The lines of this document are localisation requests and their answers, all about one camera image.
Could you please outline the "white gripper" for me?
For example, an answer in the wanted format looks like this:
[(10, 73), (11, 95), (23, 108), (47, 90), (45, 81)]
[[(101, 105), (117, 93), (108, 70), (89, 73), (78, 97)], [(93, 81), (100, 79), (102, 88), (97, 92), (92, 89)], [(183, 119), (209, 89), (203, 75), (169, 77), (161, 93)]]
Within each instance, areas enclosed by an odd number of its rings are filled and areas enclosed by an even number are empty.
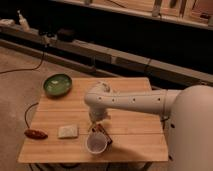
[(104, 108), (90, 108), (89, 117), (92, 123), (88, 128), (88, 132), (90, 132), (94, 127), (96, 127), (97, 125), (96, 122), (102, 121), (104, 119), (108, 119), (109, 115), (107, 110)]

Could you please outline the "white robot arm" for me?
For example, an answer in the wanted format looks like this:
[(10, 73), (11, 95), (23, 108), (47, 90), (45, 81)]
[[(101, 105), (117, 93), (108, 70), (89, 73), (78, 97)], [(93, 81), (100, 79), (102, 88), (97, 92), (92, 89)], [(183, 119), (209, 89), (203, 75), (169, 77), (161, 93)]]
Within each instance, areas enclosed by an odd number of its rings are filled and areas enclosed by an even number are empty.
[(107, 118), (109, 108), (167, 116), (168, 171), (213, 171), (213, 87), (114, 92), (98, 82), (84, 101), (93, 123)]

